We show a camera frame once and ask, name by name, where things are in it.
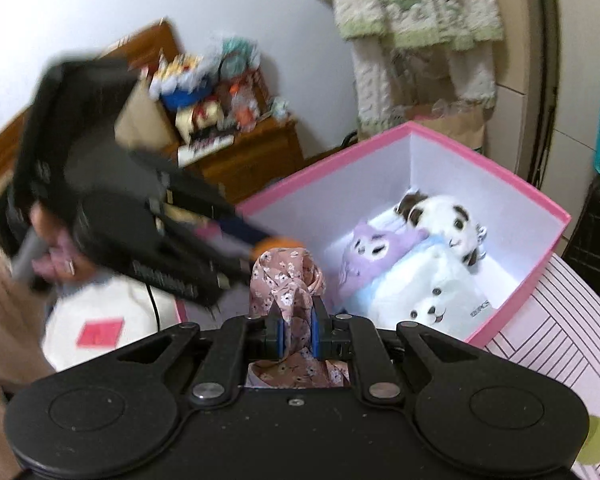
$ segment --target brown paper bag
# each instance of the brown paper bag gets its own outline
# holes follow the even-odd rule
[[[450,139],[482,153],[484,143],[484,115],[481,106],[473,106],[466,111],[451,114],[439,119],[425,119],[431,116],[432,105],[417,105],[407,111],[407,119],[426,126]]]
[[[138,81],[116,120],[116,142],[125,148],[159,151],[177,140],[162,104],[149,97],[146,80]]]

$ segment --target wooden cabinet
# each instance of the wooden cabinet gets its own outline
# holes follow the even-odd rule
[[[231,146],[202,158],[193,167],[208,182],[218,184],[229,202],[241,202],[273,180],[304,167],[296,121],[278,124],[273,118],[264,119],[252,132],[241,134]]]

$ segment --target blue bowl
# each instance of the blue bowl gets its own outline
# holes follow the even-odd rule
[[[178,108],[186,108],[209,97],[213,90],[208,77],[205,77],[200,86],[194,88],[193,92],[176,89],[172,94],[162,94],[160,99],[168,110],[176,112]]]

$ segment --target hand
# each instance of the hand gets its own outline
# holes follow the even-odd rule
[[[36,202],[29,215],[36,233],[49,246],[48,253],[31,264],[35,273],[48,282],[88,282],[97,267],[75,248],[69,229],[51,211]]]

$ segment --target green circle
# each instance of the green circle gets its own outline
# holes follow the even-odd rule
[[[577,460],[582,465],[600,463],[600,417],[589,415],[589,433],[578,453]]]

